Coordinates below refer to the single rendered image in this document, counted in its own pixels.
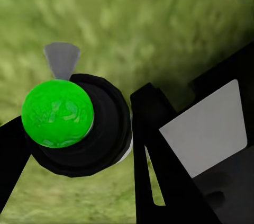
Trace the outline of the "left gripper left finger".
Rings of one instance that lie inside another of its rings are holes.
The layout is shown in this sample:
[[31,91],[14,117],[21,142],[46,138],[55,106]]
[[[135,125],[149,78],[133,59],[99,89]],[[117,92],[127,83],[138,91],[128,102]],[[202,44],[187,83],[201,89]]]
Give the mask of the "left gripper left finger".
[[24,131],[21,116],[0,127],[0,214],[31,156]]

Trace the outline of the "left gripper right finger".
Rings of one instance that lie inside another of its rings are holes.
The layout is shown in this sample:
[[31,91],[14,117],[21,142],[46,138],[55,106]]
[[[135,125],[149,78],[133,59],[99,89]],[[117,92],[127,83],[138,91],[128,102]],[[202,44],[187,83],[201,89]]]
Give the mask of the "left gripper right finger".
[[[222,224],[153,120],[132,110],[137,224]],[[153,202],[149,157],[166,206]]]

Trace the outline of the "insectifuge atomizer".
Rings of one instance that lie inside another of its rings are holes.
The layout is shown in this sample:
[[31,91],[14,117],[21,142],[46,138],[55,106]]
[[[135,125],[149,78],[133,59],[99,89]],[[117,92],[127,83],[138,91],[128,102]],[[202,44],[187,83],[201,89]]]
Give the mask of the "insectifuge atomizer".
[[72,74],[79,47],[54,42],[43,49],[54,80],[25,98],[21,118],[31,155],[57,175],[92,176],[131,152],[132,114],[121,91],[103,77]]

